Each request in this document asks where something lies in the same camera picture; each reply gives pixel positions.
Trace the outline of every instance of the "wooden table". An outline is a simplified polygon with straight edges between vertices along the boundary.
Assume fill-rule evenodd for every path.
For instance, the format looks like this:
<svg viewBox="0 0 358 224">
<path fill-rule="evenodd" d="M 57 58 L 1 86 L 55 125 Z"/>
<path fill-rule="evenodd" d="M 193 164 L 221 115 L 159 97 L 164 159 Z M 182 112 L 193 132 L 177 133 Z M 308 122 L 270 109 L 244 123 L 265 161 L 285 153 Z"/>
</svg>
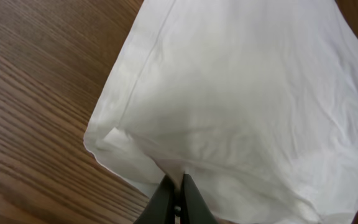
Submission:
<svg viewBox="0 0 358 224">
<path fill-rule="evenodd" d="M 338 2 L 358 36 L 358 0 Z M 0 0 L 0 223 L 132 223 L 146 206 L 83 147 L 141 4 Z"/>
</svg>

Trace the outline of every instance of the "cloth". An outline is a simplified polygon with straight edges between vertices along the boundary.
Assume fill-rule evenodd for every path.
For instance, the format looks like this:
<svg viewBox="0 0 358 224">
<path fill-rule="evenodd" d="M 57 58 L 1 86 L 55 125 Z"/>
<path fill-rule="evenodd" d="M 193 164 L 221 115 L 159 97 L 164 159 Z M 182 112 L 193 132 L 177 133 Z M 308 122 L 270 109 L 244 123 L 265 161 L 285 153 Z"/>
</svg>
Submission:
<svg viewBox="0 0 358 224">
<path fill-rule="evenodd" d="M 85 133 L 151 196 L 190 174 L 238 223 L 351 223 L 358 40 L 333 0 L 145 0 Z"/>
</svg>

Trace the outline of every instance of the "wood grain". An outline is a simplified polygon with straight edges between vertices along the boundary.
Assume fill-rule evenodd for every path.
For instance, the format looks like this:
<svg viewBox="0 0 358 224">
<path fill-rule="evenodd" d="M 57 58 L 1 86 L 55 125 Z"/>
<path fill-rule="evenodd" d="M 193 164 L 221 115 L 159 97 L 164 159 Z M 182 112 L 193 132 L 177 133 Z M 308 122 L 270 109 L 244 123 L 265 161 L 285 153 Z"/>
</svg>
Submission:
<svg viewBox="0 0 358 224">
<path fill-rule="evenodd" d="M 338 0 L 358 36 L 358 1 Z M 83 133 L 141 0 L 0 1 L 0 223 L 132 223 Z"/>
</svg>

